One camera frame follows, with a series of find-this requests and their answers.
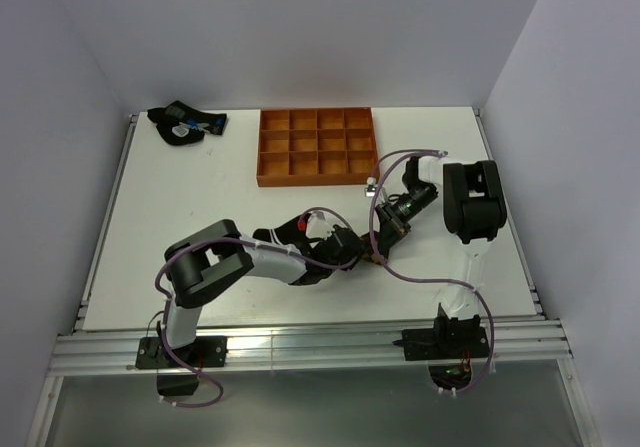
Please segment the brown yellow argyle sock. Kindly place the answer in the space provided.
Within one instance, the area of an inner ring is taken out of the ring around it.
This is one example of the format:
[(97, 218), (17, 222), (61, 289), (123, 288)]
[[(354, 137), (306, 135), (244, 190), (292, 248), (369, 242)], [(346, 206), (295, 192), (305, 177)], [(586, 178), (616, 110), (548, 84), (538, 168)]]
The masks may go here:
[(371, 242), (371, 237), (368, 234), (363, 234), (360, 237), (362, 245), (361, 259), (374, 264), (381, 264), (386, 262), (389, 256), (389, 248), (384, 242), (377, 243), (377, 253), (374, 250)]

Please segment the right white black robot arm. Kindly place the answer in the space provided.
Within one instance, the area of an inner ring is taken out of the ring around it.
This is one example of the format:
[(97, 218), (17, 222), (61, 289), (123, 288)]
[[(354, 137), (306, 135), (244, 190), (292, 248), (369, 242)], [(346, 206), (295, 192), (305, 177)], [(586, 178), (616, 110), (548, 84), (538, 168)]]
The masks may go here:
[[(461, 325), (478, 324), (481, 312), (492, 316), (480, 287), (485, 256), (507, 221), (499, 171), (492, 160), (464, 163), (445, 151), (405, 149), (394, 154), (398, 159), (367, 189), (373, 194), (370, 256), (403, 282), (439, 287), (437, 318), (448, 323), (433, 332), (433, 345), (441, 355), (452, 357), (468, 341)], [(403, 275), (389, 266), (390, 250), (409, 234), (411, 220), (436, 200), (442, 201), (444, 225), (457, 243), (450, 273), (430, 278)]]

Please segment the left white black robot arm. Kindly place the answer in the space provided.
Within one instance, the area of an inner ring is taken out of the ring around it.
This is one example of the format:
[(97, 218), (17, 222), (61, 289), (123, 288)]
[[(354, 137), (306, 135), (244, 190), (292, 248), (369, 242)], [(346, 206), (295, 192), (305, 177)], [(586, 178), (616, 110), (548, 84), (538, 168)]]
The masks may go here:
[(311, 236), (311, 218), (302, 214), (250, 236), (223, 219), (170, 246), (156, 276), (171, 285), (169, 290), (156, 286), (168, 298), (159, 355), (172, 366), (190, 362), (203, 307), (245, 277), (308, 286), (353, 268), (364, 253), (363, 239), (350, 226), (325, 221), (320, 222), (324, 232)]

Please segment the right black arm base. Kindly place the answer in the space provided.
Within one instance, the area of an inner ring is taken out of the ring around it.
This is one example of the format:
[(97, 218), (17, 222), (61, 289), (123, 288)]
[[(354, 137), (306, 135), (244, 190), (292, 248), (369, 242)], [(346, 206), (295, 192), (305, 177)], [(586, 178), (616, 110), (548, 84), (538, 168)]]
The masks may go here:
[(393, 345), (403, 349), (406, 361), (435, 361), (486, 358), (490, 345), (484, 328), (471, 338), (450, 338), (435, 328), (405, 329)]

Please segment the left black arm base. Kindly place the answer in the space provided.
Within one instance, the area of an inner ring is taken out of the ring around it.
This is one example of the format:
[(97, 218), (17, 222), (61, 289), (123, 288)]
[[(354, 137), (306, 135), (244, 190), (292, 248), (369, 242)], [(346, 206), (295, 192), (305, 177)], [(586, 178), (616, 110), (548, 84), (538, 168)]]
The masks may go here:
[[(223, 367), (227, 354), (225, 336), (197, 337), (187, 346), (174, 349), (174, 354), (192, 367)], [(165, 352), (159, 337), (144, 337), (140, 340), (135, 368), (138, 370), (157, 370), (178, 368), (179, 364)]]

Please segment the black white striped sock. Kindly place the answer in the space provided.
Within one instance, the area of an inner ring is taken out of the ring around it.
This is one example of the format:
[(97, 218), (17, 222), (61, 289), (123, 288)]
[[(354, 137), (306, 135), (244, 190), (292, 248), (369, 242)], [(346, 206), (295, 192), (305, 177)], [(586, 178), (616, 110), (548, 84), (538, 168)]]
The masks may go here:
[(319, 237), (309, 237), (307, 235), (308, 221), (310, 213), (296, 216), (275, 228), (258, 228), (252, 238), (263, 242), (271, 242), (278, 245), (307, 245), (318, 242)]

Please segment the orange compartment tray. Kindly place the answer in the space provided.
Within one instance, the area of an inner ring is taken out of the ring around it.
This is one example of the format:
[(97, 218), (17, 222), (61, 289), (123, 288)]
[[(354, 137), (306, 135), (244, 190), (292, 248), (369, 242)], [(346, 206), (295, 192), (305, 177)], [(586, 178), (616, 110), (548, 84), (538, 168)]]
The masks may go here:
[(359, 185), (379, 176), (369, 107), (260, 112), (260, 187)]

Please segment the black blue sock pile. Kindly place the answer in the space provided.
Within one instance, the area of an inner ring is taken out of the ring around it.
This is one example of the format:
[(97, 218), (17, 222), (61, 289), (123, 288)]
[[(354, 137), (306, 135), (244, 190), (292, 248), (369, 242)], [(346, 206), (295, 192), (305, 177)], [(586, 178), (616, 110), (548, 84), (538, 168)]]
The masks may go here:
[(206, 135), (222, 136), (228, 122), (226, 113), (206, 113), (180, 101), (149, 109), (147, 117), (161, 139), (172, 147), (198, 144)]

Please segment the aluminium front rail frame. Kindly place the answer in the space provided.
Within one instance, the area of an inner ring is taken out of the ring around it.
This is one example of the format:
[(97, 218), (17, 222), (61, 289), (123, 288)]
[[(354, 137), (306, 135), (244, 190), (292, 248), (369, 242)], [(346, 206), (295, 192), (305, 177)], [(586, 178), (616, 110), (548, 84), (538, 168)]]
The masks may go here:
[[(200, 337), (224, 336), (228, 371), (278, 371), (407, 366), (393, 342), (405, 329), (425, 322), (308, 324), (289, 327), (202, 328)], [(47, 375), (97, 376), (139, 374), (135, 360), (144, 332), (76, 332), (54, 344)], [(497, 362), (571, 359), (564, 328), (558, 320), (497, 321)]]

